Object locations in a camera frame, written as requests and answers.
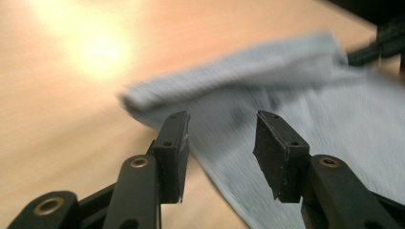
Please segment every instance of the crumpled fabric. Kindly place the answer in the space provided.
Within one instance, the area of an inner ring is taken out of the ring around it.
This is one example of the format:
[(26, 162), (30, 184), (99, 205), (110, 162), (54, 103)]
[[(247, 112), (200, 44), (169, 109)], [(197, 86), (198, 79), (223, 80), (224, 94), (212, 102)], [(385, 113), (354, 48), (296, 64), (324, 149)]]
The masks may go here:
[(280, 115), (312, 155), (343, 159), (371, 191), (405, 203), (405, 88), (371, 67), (350, 67), (329, 32), (163, 75), (120, 99), (156, 129), (188, 111), (192, 153), (251, 228), (305, 227), (300, 204), (273, 199), (252, 154), (259, 110)]

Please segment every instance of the wooden table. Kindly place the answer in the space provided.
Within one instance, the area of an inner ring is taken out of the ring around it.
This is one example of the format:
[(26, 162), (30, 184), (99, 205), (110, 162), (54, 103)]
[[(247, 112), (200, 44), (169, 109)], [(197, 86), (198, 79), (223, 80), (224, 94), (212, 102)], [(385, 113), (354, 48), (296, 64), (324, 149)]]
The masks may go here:
[[(117, 179), (157, 132), (117, 95), (258, 42), (334, 31), (344, 49), (374, 27), (334, 6), (283, 1), (0, 1), (0, 228), (34, 198), (85, 198)], [(388, 65), (394, 73), (397, 61)], [(246, 228), (191, 157), (184, 202), (163, 228)]]

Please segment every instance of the screw hole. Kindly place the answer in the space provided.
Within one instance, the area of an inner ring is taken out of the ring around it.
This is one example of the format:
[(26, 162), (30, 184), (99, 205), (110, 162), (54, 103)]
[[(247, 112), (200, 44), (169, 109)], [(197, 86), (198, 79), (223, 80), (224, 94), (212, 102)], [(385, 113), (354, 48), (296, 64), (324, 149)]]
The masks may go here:
[(139, 223), (136, 219), (127, 219), (120, 226), (119, 229), (138, 229)]
[(148, 164), (148, 159), (146, 158), (137, 158), (131, 161), (131, 166), (134, 168), (141, 168)]
[(335, 164), (334, 161), (331, 160), (331, 159), (324, 159), (324, 162), (325, 162), (326, 164), (329, 164), (329, 165), (334, 165), (334, 164)]
[(321, 158), (320, 162), (321, 162), (322, 165), (327, 166), (327, 167), (331, 167), (331, 168), (337, 168), (337, 167), (340, 166), (338, 161), (336, 161), (336, 160), (334, 160), (332, 158), (329, 158), (329, 157)]
[(36, 205), (33, 212), (37, 216), (47, 216), (59, 209), (64, 201), (65, 199), (61, 197), (47, 198)]

